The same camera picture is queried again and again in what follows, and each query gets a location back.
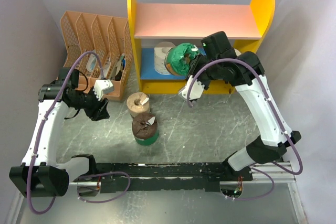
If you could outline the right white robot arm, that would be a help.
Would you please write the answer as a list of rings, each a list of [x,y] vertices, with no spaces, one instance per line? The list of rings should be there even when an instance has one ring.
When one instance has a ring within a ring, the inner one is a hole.
[[[187,83],[180,90],[189,107],[215,80],[230,84],[244,99],[259,129],[259,136],[223,161],[223,176],[230,181],[241,170],[253,164],[275,163],[291,147],[299,163],[297,175],[303,171],[302,160],[295,144],[301,134],[293,131],[282,117],[269,90],[264,68],[258,56],[246,51],[237,55],[223,31],[201,41],[205,54],[190,63]]]

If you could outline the brown green paper roll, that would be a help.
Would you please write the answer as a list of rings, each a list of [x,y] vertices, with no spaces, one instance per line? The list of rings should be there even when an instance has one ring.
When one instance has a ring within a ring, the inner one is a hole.
[[[152,113],[140,113],[133,118],[132,133],[136,142],[149,146],[159,137],[158,121]]]

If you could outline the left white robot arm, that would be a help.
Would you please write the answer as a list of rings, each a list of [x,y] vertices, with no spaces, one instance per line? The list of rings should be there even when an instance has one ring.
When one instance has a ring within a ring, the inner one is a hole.
[[[79,70],[75,69],[64,85],[69,68],[59,70],[59,79],[43,85],[38,92],[38,117],[32,141],[19,166],[13,166],[9,178],[16,188],[31,197],[63,196],[69,183],[78,177],[90,182],[97,178],[98,168],[93,155],[73,156],[70,161],[57,165],[57,143],[66,114],[70,108],[84,110],[92,121],[109,118],[108,99],[113,91],[110,80],[97,79],[88,93],[78,90]]]

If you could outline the white dotted toilet paper roll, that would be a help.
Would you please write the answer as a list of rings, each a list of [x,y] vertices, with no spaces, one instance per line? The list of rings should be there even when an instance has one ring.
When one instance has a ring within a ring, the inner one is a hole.
[[[157,73],[170,75],[165,67],[165,58],[169,51],[174,47],[175,45],[168,41],[162,41],[154,47],[154,69]]]

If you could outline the white floral toilet paper roll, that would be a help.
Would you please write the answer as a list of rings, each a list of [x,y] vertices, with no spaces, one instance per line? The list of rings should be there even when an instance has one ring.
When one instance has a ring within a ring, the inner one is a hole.
[[[234,51],[235,51],[235,54],[236,54],[236,56],[238,57],[238,56],[240,56],[242,53],[238,50],[238,49],[234,49]]]

